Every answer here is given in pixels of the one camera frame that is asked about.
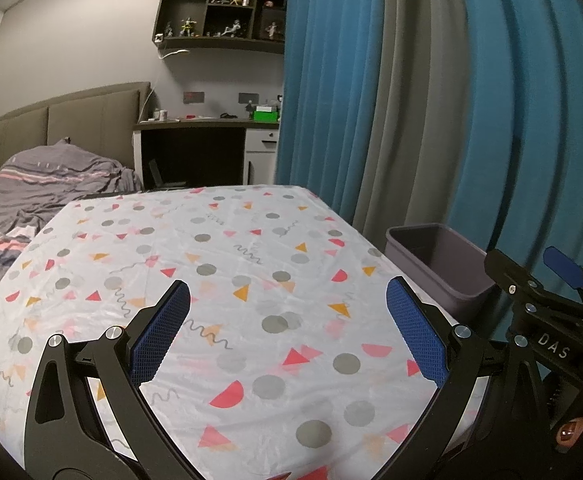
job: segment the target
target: gray blanket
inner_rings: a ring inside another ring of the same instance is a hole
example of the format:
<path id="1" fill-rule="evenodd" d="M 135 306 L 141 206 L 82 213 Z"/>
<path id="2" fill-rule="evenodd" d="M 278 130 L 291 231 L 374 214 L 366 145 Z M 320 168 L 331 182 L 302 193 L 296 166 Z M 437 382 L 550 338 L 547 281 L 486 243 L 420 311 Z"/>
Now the gray blanket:
<path id="1" fill-rule="evenodd" d="M 11 157 L 0 168 L 0 279 L 65 204 L 92 193 L 138 190 L 132 170 L 63 140 Z"/>

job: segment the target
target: headboard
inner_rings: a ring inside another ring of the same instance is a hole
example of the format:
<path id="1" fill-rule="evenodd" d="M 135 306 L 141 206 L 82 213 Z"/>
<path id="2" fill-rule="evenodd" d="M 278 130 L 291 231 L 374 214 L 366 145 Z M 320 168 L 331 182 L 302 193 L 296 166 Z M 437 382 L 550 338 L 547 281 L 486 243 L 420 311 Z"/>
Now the headboard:
<path id="1" fill-rule="evenodd" d="M 149 92 L 148 82 L 103 86 L 40 101 L 1 116 L 0 167 L 18 152 L 70 137 L 76 146 L 133 168 L 132 132 Z"/>

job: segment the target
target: gray plastic bin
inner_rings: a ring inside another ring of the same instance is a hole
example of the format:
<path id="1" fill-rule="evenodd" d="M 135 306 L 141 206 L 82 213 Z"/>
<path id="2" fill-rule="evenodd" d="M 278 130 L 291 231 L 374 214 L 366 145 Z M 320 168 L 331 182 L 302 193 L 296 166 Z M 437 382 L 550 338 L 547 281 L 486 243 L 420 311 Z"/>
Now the gray plastic bin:
<path id="1" fill-rule="evenodd" d="M 443 224 L 388 229 L 385 255 L 459 322 L 476 316 L 494 286 L 485 251 Z"/>

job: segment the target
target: blue curtain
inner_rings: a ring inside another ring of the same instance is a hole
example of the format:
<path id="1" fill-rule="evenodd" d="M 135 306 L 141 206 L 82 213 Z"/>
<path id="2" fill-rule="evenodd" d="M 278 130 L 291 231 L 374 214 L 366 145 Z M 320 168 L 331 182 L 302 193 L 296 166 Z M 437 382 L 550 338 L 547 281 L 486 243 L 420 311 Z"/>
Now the blue curtain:
<path id="1" fill-rule="evenodd" d="M 583 265 L 583 2 L 466 3 L 472 104 L 448 223 L 575 297 L 541 256 L 555 245 Z"/>
<path id="2" fill-rule="evenodd" d="M 351 222 L 374 114 L 384 0 L 289 0 L 276 182 Z"/>

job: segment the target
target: blue textured pad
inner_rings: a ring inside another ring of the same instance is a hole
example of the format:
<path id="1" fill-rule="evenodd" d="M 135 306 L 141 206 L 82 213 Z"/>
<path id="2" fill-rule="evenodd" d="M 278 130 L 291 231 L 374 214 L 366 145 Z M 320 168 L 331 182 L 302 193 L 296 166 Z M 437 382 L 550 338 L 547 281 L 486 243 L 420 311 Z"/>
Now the blue textured pad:
<path id="1" fill-rule="evenodd" d="M 396 278 L 387 285 L 387 309 L 424 377 L 442 388 L 449 373 L 443 342 Z"/>
<path id="2" fill-rule="evenodd" d="M 583 270 L 581 267 L 554 246 L 545 249 L 542 261 L 571 288 L 583 288 Z"/>
<path id="3" fill-rule="evenodd" d="M 169 296 L 140 335 L 130 354 L 130 381 L 133 386 L 151 381 L 167 354 L 174 337 L 189 314 L 189 288 L 185 283 Z"/>

